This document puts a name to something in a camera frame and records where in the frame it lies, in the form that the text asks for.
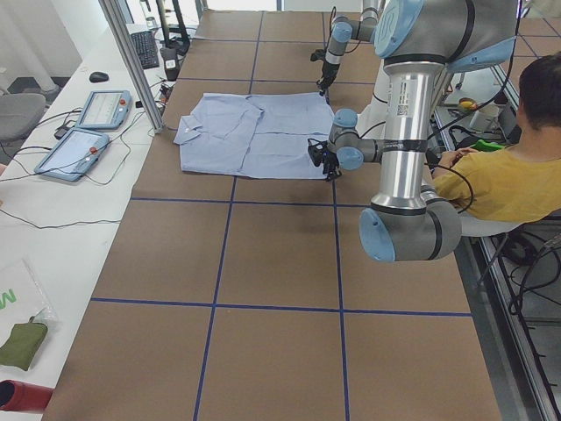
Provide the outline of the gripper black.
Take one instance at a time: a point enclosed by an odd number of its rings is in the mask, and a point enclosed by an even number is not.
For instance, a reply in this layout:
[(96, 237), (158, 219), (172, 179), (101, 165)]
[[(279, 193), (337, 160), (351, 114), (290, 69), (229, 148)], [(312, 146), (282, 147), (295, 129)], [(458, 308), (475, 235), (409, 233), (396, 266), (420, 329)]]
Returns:
[(342, 175), (342, 171), (339, 168), (339, 162), (337, 155), (330, 151), (325, 151), (322, 154), (323, 158), (323, 174), (325, 175), (325, 181), (330, 182), (332, 176), (338, 178)]
[(316, 86), (320, 96), (324, 96), (325, 92), (329, 92), (331, 86), (337, 78), (339, 64), (332, 64), (325, 61), (322, 66), (322, 76), (316, 82)]

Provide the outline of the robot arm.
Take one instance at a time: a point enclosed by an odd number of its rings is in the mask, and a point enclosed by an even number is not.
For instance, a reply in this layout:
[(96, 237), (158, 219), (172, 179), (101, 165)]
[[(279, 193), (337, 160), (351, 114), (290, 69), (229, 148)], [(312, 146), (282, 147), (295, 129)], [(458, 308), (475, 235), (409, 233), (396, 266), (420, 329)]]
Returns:
[(322, 73), (316, 81), (321, 96), (326, 94), (336, 80), (344, 55), (352, 51), (347, 49), (348, 43), (351, 40), (356, 40), (358, 43), (373, 43), (386, 1), (363, 1), (362, 4), (363, 10), (359, 20), (338, 15), (336, 8), (333, 8), (327, 46), (315, 50), (310, 55), (312, 62), (322, 62)]
[(343, 109), (326, 145), (340, 168), (380, 164), (378, 193), (359, 219), (370, 258), (435, 260), (458, 245), (459, 211), (423, 179), (436, 81), (509, 59), (520, 9), (516, 1), (366, 1), (359, 20), (334, 19), (319, 89), (333, 83), (352, 39), (373, 45), (387, 80), (381, 138), (359, 135), (357, 114)]

